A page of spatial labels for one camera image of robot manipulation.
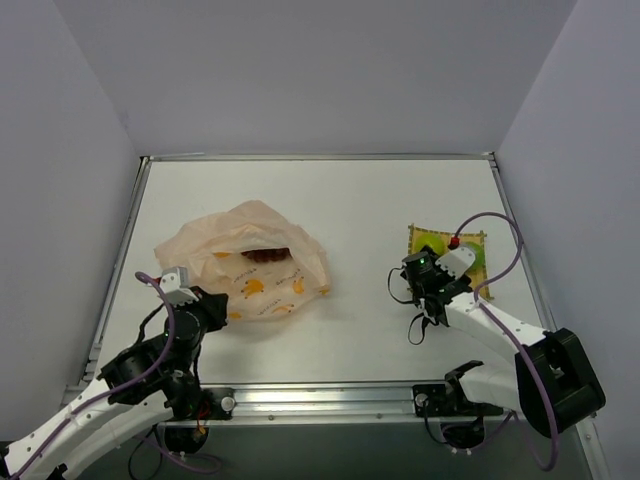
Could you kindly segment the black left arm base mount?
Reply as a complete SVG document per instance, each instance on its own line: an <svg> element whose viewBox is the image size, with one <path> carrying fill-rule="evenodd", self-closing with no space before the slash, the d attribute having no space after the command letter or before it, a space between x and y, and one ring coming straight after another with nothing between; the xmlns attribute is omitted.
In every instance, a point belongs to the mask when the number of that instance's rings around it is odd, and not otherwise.
<svg viewBox="0 0 640 480"><path fill-rule="evenodd" d="M195 454L202 449L209 436L209 424L228 421L236 406L235 391L227 387L204 390L193 412L187 417L193 426L166 426L164 446L172 453Z"/></svg>

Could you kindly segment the yellow-green fake pear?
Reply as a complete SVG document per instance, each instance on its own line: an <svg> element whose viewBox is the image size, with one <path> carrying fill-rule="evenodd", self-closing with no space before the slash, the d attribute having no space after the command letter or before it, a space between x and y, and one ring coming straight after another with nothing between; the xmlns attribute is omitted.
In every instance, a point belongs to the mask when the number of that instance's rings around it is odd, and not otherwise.
<svg viewBox="0 0 640 480"><path fill-rule="evenodd" d="M433 233L421 233L416 236L413 246L412 252L418 253L422 251L424 248L428 248L432 252L434 252L437 256L442 256L446 253L447 247L442 239L442 237L438 234Z"/></svg>

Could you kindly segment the green fake lime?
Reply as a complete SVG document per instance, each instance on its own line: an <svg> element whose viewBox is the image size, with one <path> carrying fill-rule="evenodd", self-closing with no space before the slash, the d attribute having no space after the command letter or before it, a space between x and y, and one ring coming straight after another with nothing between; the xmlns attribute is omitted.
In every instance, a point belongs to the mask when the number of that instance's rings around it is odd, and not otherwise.
<svg viewBox="0 0 640 480"><path fill-rule="evenodd" d="M467 247L470 248L475 255L474 258L474 262L472 264L472 266L470 267L469 271L470 272L476 272L480 269L482 269L485 265L485 251L484 251L484 247L481 246L480 244L477 244L475 242L469 242L467 244Z"/></svg>

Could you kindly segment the translucent peach plastic bag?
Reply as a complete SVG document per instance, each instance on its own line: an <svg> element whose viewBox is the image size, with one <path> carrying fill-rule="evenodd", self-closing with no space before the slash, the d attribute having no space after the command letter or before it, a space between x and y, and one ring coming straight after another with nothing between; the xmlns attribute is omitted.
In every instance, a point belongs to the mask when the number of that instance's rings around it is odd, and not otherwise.
<svg viewBox="0 0 640 480"><path fill-rule="evenodd" d="M255 263L241 255L284 247L291 256L280 262ZM226 293L231 321L284 318L331 290L324 248L259 200L185 223L154 254L164 270L185 267L191 285Z"/></svg>

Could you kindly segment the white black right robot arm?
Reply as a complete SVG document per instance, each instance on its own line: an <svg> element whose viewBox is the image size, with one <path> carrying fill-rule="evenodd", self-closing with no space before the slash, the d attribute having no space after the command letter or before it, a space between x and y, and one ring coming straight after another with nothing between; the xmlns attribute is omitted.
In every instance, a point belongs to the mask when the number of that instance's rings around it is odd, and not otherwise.
<svg viewBox="0 0 640 480"><path fill-rule="evenodd" d="M475 294L467 274L474 260L470 249L460 247L442 256L421 251L402 261L401 276L425 324L463 332L504 362L471 360L447 373L454 405L515 412L546 438L603 408L604 390L578 336L521 321Z"/></svg>

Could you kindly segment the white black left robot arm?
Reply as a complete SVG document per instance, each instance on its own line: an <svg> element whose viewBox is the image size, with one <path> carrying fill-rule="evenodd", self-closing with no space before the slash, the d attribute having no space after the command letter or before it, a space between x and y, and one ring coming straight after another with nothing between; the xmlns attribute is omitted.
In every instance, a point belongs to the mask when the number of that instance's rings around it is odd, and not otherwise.
<svg viewBox="0 0 640 480"><path fill-rule="evenodd" d="M173 301L162 289L157 291L167 311L164 332L119 353L64 410L6 446L1 451L2 478L25 479L39 469L57 468L92 429L101 429L157 392L164 394L163 407L173 418L198 413L203 390L191 367L204 336L227 325L228 295L191 287Z"/></svg>

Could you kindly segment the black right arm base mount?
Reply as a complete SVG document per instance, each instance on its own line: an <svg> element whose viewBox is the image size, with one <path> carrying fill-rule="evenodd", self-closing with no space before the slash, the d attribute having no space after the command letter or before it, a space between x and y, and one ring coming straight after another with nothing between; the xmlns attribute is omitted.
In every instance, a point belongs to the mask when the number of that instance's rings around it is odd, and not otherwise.
<svg viewBox="0 0 640 480"><path fill-rule="evenodd" d="M429 439L452 453L471 455L491 438L485 419L504 414L503 408L466 400L447 383L413 385L412 396Z"/></svg>

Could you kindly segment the dark red fake grapes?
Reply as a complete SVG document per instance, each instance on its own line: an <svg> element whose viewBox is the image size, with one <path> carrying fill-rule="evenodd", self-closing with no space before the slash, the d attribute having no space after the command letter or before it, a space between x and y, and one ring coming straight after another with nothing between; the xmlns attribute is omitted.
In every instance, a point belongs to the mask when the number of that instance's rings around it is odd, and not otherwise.
<svg viewBox="0 0 640 480"><path fill-rule="evenodd" d="M241 255L255 263L280 262L291 256L290 250L286 247L248 250L242 252Z"/></svg>

